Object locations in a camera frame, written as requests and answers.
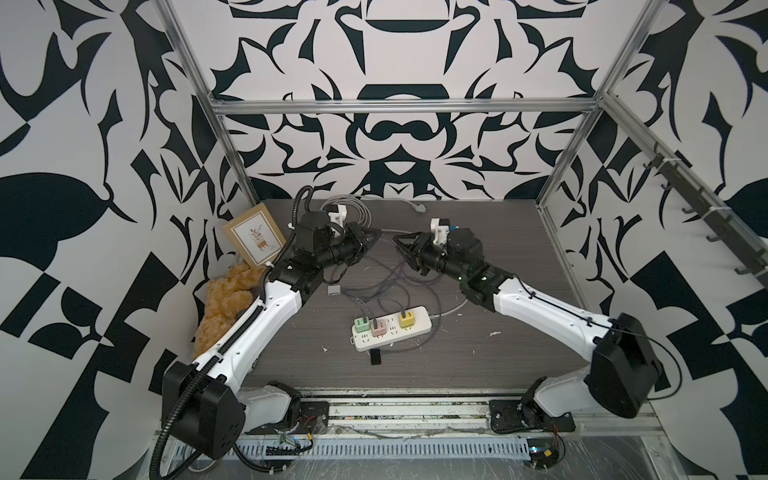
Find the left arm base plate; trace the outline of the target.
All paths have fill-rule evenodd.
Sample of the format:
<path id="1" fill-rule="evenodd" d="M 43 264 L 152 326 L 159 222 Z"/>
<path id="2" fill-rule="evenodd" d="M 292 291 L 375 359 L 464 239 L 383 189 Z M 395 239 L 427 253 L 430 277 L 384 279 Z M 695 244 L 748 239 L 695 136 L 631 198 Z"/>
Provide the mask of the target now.
<path id="1" fill-rule="evenodd" d="M 330 404 L 327 401 L 301 401 L 289 407 L 285 418 L 277 424 L 246 429 L 244 434 L 267 435 L 288 432 L 304 435 L 319 433 L 327 426 Z"/>

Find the grey USB cable yellow charger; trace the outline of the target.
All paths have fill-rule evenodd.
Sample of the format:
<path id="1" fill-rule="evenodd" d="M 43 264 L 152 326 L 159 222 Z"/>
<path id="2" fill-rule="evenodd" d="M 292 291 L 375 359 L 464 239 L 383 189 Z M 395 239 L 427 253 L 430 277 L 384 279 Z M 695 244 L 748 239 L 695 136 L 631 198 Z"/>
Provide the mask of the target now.
<path id="1" fill-rule="evenodd" d="M 387 327 L 383 334 L 372 334 L 375 348 L 383 354 L 420 350 L 429 343 L 440 328 L 442 302 L 431 285 L 394 283 L 377 295 L 377 305 L 392 309 L 390 320 L 376 320 L 376 327 Z"/>

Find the green USB wall charger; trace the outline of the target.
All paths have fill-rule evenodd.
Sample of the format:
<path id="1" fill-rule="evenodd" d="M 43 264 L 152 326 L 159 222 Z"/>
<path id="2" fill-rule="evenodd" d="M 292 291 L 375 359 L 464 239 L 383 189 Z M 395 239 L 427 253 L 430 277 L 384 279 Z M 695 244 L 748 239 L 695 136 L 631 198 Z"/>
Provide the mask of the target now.
<path id="1" fill-rule="evenodd" d="M 353 330 L 355 333 L 362 334 L 369 331 L 371 328 L 371 320 L 368 317 L 356 318 L 353 322 Z"/>

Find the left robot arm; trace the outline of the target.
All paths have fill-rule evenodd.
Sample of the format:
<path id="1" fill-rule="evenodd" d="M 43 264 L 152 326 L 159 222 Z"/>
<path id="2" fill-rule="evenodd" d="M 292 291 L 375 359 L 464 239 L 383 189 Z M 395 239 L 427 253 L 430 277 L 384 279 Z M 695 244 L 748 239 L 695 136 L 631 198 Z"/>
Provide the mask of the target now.
<path id="1" fill-rule="evenodd" d="M 164 373 L 161 428 L 150 458 L 150 478 L 175 479 L 202 455 L 220 459 L 253 429 L 295 425 L 301 399 L 295 389 L 271 382 L 243 391 L 243 382 L 276 333 L 324 283 L 326 269 L 359 263 L 382 235 L 381 230 L 357 222 L 335 221 L 327 210 L 312 210 L 313 193 L 313 187 L 306 185 L 296 195 L 293 230 L 263 272 L 256 300 L 192 363 L 175 362 Z M 193 451 L 164 474 L 161 468 L 170 438 Z"/>

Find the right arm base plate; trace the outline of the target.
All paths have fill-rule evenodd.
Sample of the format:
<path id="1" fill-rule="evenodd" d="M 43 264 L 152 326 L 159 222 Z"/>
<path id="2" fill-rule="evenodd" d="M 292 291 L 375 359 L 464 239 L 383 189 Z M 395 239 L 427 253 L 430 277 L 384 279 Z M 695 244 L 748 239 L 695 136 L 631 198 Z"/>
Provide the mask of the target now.
<path id="1" fill-rule="evenodd" d="M 490 428 L 497 434 L 576 431 L 576 425 L 570 413 L 551 417 L 532 400 L 497 399 L 491 400 L 488 405 Z"/>

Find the yellow USB wall charger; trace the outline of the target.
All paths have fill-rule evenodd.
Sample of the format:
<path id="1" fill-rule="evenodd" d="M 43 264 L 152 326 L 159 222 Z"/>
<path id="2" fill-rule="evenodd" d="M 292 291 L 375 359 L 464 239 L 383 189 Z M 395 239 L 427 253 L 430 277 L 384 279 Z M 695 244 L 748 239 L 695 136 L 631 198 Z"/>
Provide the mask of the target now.
<path id="1" fill-rule="evenodd" d="M 398 322 L 402 329 L 410 328 L 416 322 L 415 314 L 411 310 L 404 311 L 400 314 Z"/>

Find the black mp3 player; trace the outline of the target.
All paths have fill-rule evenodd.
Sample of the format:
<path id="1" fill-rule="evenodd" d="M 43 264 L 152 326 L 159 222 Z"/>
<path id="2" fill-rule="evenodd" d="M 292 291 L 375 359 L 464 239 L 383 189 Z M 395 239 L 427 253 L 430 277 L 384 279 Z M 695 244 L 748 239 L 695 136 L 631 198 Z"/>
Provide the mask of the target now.
<path id="1" fill-rule="evenodd" d="M 370 363 L 373 366 L 377 366 L 382 363 L 382 354 L 380 349 L 371 349 L 369 351 L 369 354 L 370 354 Z"/>

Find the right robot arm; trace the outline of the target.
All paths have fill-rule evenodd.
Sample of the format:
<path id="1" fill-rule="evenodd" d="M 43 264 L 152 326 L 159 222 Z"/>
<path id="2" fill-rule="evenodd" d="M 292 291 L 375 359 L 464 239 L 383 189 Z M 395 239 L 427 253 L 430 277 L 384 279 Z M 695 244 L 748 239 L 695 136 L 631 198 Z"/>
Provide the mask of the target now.
<path id="1" fill-rule="evenodd" d="M 587 361 L 568 374 L 544 377 L 526 391 L 520 410 L 533 428 L 595 407 L 631 419 L 663 373 L 639 320 L 589 312 L 535 289 L 519 275 L 488 263 L 482 242 L 468 228 L 400 234 L 394 242 L 414 271 L 456 280 L 469 302 L 519 320 Z"/>

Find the grey USB cable green charger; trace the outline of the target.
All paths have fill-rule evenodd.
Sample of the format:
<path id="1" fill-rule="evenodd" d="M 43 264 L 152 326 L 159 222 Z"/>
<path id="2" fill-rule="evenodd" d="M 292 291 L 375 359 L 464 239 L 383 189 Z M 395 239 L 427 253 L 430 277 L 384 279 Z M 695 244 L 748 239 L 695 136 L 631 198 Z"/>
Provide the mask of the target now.
<path id="1" fill-rule="evenodd" d="M 410 293 L 402 283 L 403 267 L 384 268 L 384 278 L 376 283 L 363 286 L 340 284 L 341 295 L 350 300 L 363 317 L 373 319 L 378 313 L 384 313 L 386 306 L 394 307 L 397 313 L 410 306 Z"/>

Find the pink USB wall charger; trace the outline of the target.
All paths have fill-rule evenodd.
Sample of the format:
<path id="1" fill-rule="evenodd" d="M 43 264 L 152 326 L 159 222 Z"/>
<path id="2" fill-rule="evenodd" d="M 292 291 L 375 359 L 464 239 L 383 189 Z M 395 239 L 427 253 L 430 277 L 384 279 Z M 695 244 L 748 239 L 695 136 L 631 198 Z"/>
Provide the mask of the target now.
<path id="1" fill-rule="evenodd" d="M 371 335 L 380 337 L 387 332 L 387 322 L 384 319 L 374 319 L 371 321 Z"/>

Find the white power strip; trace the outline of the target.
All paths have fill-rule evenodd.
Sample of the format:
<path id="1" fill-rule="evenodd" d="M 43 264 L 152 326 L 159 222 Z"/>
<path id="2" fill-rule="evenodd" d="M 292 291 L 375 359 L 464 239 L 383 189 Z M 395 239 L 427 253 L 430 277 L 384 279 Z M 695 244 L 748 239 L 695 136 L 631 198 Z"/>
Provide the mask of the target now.
<path id="1" fill-rule="evenodd" d="M 380 337 L 373 337 L 371 335 L 371 328 L 369 331 L 362 334 L 355 333 L 353 325 L 351 327 L 351 340 L 355 349 L 358 352 L 368 351 L 371 349 L 379 349 L 387 346 L 392 346 L 394 343 L 409 340 L 421 335 L 429 334 L 432 330 L 432 320 L 427 309 L 424 306 L 418 306 L 411 309 L 415 314 L 416 322 L 410 328 L 402 329 L 399 326 L 399 316 L 401 313 L 392 313 L 380 317 L 370 319 L 384 319 L 387 322 L 387 332 Z"/>

